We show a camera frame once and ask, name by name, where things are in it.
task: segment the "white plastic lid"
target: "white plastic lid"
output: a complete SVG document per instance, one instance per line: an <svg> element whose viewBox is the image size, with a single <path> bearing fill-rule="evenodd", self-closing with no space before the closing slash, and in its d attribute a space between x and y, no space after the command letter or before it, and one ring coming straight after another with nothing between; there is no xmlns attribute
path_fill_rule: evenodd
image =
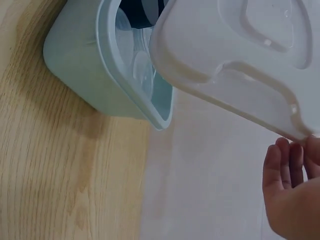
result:
<svg viewBox="0 0 320 240"><path fill-rule="evenodd" d="M319 22L317 1L170 0L150 56L173 86L302 141L320 133Z"/></svg>

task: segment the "breast pump part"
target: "breast pump part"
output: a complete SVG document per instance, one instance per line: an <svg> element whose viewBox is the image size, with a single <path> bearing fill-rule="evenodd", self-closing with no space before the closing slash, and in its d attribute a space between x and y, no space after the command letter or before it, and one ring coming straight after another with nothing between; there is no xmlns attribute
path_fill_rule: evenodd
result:
<svg viewBox="0 0 320 240"><path fill-rule="evenodd" d="M315 0L170 0L150 57L178 89L303 141L320 133L319 21Z"/></svg>
<svg viewBox="0 0 320 240"><path fill-rule="evenodd" d="M133 28L143 29L156 24L166 3L166 0L121 0L120 8Z"/></svg>
<svg viewBox="0 0 320 240"><path fill-rule="evenodd" d="M124 64L130 66L134 57L134 34L126 14L120 8L115 17L115 37Z"/></svg>
<svg viewBox="0 0 320 240"><path fill-rule="evenodd" d="M148 98L151 98L154 89L154 69L149 55L145 51L135 53L132 62L132 75Z"/></svg>
<svg viewBox="0 0 320 240"><path fill-rule="evenodd" d="M115 36L121 58L131 73L132 85L138 86L152 98L154 88L154 68L149 57L149 40L152 29L131 28L130 22L122 9L115 17Z"/></svg>

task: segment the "wooden table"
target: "wooden table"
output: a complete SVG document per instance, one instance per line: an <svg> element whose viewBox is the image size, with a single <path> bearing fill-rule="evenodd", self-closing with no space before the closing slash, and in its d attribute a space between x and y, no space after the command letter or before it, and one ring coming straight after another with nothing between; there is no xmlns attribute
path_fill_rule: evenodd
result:
<svg viewBox="0 0 320 240"><path fill-rule="evenodd" d="M139 239L149 125L106 117L45 67L65 0L0 0L0 240Z"/></svg>

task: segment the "transparent plastic part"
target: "transparent plastic part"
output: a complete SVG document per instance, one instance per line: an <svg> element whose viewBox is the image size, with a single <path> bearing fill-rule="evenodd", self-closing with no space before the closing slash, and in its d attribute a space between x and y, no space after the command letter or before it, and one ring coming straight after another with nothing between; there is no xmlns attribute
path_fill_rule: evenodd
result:
<svg viewBox="0 0 320 240"><path fill-rule="evenodd" d="M119 8L115 17L115 37L120 56L127 66L132 85L143 90L149 99L154 87L154 68L149 57L151 28L131 28L126 14Z"/></svg>

